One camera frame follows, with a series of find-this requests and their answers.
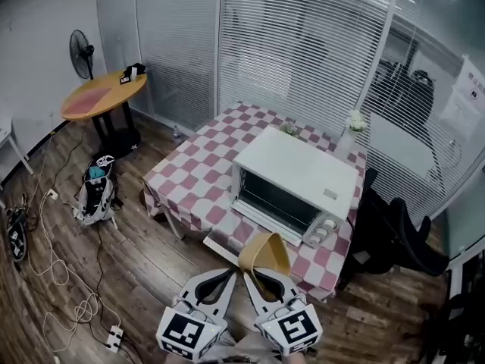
electric fan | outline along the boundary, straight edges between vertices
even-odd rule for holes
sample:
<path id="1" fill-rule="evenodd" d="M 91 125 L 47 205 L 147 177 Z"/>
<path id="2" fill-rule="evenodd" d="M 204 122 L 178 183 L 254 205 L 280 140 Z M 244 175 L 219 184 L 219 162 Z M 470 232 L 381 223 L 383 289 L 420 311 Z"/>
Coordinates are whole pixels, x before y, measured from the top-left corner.
<path id="1" fill-rule="evenodd" d="M 82 31 L 74 30 L 69 39 L 70 61 L 81 78 L 92 80 L 92 54 L 94 46 L 90 45 Z"/>

vase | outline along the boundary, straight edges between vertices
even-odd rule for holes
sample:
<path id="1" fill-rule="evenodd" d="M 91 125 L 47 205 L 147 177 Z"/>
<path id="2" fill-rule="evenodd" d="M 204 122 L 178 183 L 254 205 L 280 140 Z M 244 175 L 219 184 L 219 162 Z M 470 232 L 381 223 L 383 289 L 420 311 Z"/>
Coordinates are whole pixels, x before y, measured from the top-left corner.
<path id="1" fill-rule="evenodd" d="M 346 130 L 343 131 L 339 142 L 336 144 L 335 151 L 333 151 L 333 156 L 343 162 L 346 162 L 352 148 L 354 147 L 356 137 L 357 132 L 351 130 L 350 128 L 346 128 Z"/>

white flower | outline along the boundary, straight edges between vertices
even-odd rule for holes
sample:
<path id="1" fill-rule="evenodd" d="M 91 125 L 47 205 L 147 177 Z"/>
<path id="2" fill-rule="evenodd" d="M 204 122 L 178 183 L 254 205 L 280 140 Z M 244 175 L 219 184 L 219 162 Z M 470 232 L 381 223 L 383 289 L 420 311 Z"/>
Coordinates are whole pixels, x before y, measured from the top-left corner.
<path id="1" fill-rule="evenodd" d="M 347 118 L 347 127 L 355 132 L 362 132 L 367 128 L 367 123 L 362 116 L 362 113 L 356 109 L 349 111 L 350 117 Z"/>

wooden round table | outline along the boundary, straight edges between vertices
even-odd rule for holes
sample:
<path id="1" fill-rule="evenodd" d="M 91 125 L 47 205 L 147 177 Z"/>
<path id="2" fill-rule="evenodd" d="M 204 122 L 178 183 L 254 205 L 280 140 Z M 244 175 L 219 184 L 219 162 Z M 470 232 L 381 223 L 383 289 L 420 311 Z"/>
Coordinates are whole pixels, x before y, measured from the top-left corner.
<path id="1" fill-rule="evenodd" d="M 109 154 L 121 158 L 132 152 L 139 145 L 140 134 L 131 118 L 127 100 L 137 94 L 146 84 L 146 74 L 140 74 L 133 82 L 120 84 L 124 71 L 116 71 L 97 77 L 74 90 L 65 100 L 61 115 L 70 121 L 92 119 L 102 143 L 103 155 Z M 110 111 L 121 105 L 127 128 L 115 130 Z M 99 118 L 105 122 L 107 133 L 103 130 Z"/>

checkered tablecloth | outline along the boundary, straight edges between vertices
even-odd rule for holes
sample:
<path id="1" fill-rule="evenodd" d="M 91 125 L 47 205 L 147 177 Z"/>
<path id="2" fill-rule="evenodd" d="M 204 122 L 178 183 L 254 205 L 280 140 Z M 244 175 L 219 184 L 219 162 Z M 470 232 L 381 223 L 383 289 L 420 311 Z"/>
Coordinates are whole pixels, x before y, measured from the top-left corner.
<path id="1" fill-rule="evenodd" d="M 240 251 L 249 238 L 267 230 L 231 209 L 232 161 L 269 124 L 281 125 L 286 118 L 256 105 L 238 103 L 209 121 L 195 135 L 158 163 L 145 177 L 145 200 L 149 214 L 170 213 L 194 231 L 214 231 L 228 248 Z M 322 151 L 332 152 L 336 142 L 313 127 L 293 121 L 299 139 Z M 366 152 L 352 152 L 349 164 L 358 169 L 349 219 L 355 221 L 365 172 Z M 341 225 L 318 249 L 305 244 L 286 244 L 292 277 L 299 289 L 323 300 L 335 287 L 349 250 L 350 225 Z"/>

